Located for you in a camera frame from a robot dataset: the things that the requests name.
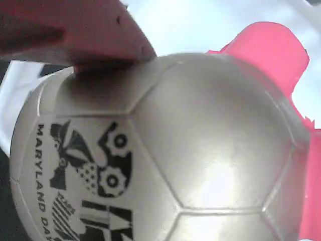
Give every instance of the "white surface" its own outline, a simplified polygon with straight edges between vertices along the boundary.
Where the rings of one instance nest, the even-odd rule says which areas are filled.
[[[123,0],[158,55],[219,50],[257,21],[289,27],[310,56],[293,102],[321,128],[321,6],[305,0]],[[14,123],[42,64],[15,62],[0,87],[0,147],[9,155]]]

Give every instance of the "pink plastic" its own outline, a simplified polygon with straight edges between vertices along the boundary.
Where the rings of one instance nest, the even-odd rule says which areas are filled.
[[[231,55],[266,73],[288,98],[310,131],[300,238],[321,241],[321,130],[315,130],[314,122],[300,115],[291,99],[294,87],[309,63],[306,50],[287,27],[259,22],[245,28],[222,50],[210,50],[208,54]]]

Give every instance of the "white soccer ball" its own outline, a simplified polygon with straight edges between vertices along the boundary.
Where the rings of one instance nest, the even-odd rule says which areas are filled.
[[[71,72],[35,90],[13,136],[34,241],[297,240],[309,136],[260,71],[178,54]]]

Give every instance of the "striped pattern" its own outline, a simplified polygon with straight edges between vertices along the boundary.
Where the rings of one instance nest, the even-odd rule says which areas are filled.
[[[79,235],[70,227],[69,218],[72,214],[57,197],[52,206],[52,217],[55,225],[55,231],[64,240],[80,241]]]

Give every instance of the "black logo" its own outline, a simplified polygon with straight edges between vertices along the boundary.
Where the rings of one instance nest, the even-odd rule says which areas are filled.
[[[66,141],[68,132],[71,132],[71,138]],[[70,130],[70,121],[63,125],[52,124],[50,135],[59,154],[58,167],[50,180],[51,187],[67,189],[65,169],[71,166],[75,168],[83,185],[95,195],[118,197],[128,188],[132,172],[132,152],[128,149],[127,136],[119,132],[116,122],[111,123],[97,142],[106,156],[105,166],[97,165],[81,134]],[[81,157],[75,155],[75,151],[80,152]]]
[[[90,213],[97,210],[101,216]],[[83,201],[80,218],[74,218],[74,209],[62,194],[53,203],[54,229],[59,237],[55,241],[133,241],[132,212],[114,206]],[[81,231],[73,227],[83,226]]]

